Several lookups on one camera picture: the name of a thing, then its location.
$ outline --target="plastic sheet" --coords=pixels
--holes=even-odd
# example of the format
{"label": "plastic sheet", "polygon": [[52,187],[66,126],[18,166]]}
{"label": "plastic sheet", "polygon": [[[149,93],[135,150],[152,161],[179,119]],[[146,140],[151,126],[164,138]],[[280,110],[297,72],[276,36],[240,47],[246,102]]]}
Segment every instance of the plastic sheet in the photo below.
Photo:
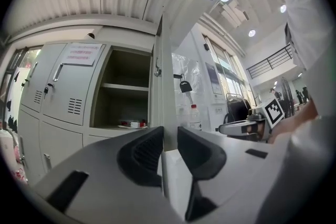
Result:
{"label": "plastic sheet", "polygon": [[174,79],[176,116],[179,126],[189,127],[189,114],[192,104],[196,104],[200,112],[203,131],[210,131],[208,107],[205,101],[204,79],[201,74],[200,64],[192,59],[178,54],[172,54],[174,74],[183,75],[190,83],[192,91],[182,93],[180,79]]}

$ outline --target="black metal railing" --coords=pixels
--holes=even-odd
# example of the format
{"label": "black metal railing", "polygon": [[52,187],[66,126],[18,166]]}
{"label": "black metal railing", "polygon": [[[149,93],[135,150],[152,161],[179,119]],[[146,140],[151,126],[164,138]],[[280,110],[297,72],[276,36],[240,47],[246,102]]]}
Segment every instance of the black metal railing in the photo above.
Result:
{"label": "black metal railing", "polygon": [[278,50],[276,53],[272,54],[268,58],[255,65],[249,67],[247,71],[249,72],[252,79],[264,74],[272,69],[275,69],[279,65],[287,62],[292,59],[292,49],[290,45],[287,45],[285,48]]}

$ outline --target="locker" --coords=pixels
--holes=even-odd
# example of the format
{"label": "locker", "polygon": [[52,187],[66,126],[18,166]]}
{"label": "locker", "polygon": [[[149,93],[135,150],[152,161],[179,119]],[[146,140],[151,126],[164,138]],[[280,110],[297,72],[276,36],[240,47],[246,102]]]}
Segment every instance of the locker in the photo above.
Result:
{"label": "locker", "polygon": [[33,186],[45,175],[39,150],[39,119],[20,110],[18,120],[20,157],[28,183]]}
{"label": "locker", "polygon": [[40,112],[46,81],[65,45],[51,44],[42,47],[26,79],[21,98],[22,105]]}
{"label": "locker", "polygon": [[41,122],[39,145],[45,172],[49,172],[57,164],[83,148],[83,134]]}
{"label": "locker", "polygon": [[43,101],[43,114],[72,124],[83,125],[85,101],[91,78],[104,49],[100,48],[92,66],[63,64],[63,51],[50,73],[48,93]]}

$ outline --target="locker vent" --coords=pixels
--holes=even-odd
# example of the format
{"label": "locker vent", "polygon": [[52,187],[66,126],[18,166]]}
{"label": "locker vent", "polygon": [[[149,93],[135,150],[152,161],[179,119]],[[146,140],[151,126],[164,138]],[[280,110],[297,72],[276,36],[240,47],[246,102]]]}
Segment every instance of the locker vent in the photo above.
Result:
{"label": "locker vent", "polygon": [[34,97],[34,102],[40,104],[42,99],[42,92],[36,91],[35,97]]}
{"label": "locker vent", "polygon": [[82,108],[82,100],[70,98],[68,113],[80,115],[81,108]]}

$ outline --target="white shirt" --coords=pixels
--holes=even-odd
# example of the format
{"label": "white shirt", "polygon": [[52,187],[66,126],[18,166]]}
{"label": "white shirt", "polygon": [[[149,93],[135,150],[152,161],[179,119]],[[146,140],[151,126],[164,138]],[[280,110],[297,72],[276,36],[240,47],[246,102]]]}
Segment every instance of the white shirt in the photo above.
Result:
{"label": "white shirt", "polygon": [[294,64],[310,69],[336,45],[335,19],[326,0],[285,0],[294,47]]}

